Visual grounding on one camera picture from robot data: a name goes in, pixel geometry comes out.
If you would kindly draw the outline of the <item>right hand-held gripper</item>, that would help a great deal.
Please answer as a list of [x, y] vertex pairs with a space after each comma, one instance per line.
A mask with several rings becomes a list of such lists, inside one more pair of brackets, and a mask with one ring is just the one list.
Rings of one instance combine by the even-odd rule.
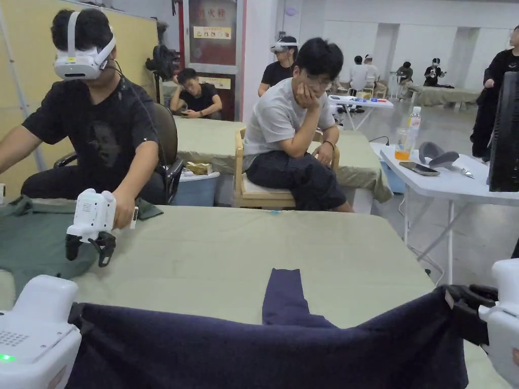
[[464, 302], [456, 302], [451, 312], [454, 333], [474, 345], [485, 345], [495, 371], [507, 382], [518, 383], [518, 367], [512, 349], [518, 349], [518, 259], [494, 263], [492, 275], [497, 288], [485, 285], [447, 285], [454, 301], [495, 302], [478, 312]]

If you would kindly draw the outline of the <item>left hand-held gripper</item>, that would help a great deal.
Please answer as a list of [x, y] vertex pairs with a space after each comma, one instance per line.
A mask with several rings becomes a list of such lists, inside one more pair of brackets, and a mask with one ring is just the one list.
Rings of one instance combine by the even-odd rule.
[[1, 312], [1, 388], [65, 388], [80, 348], [78, 285], [39, 275]]

